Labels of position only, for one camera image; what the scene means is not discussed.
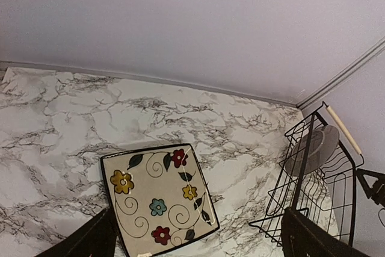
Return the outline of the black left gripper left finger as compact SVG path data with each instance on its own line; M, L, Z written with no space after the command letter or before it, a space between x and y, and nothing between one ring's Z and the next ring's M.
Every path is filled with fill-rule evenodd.
M116 239L117 228L114 211L111 208L104 209L65 240L37 256L113 257Z

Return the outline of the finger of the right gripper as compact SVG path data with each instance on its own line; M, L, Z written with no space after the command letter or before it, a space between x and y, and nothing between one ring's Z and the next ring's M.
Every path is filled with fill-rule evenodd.
M384 206L384 173L357 169L356 174L366 197L371 199L376 205Z

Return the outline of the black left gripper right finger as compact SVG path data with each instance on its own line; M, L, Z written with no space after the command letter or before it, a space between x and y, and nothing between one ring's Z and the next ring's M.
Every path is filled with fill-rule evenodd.
M355 248L329 235L297 210L286 208L282 218L285 256L365 257Z

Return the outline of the black round plate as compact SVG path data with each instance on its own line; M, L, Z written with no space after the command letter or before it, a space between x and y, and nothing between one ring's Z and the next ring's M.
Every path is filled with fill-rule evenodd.
M291 156L285 162L285 170L291 176L299 176L307 146L309 134L305 135L293 148ZM313 130L304 174L309 174L322 167L337 149L339 130L332 125Z

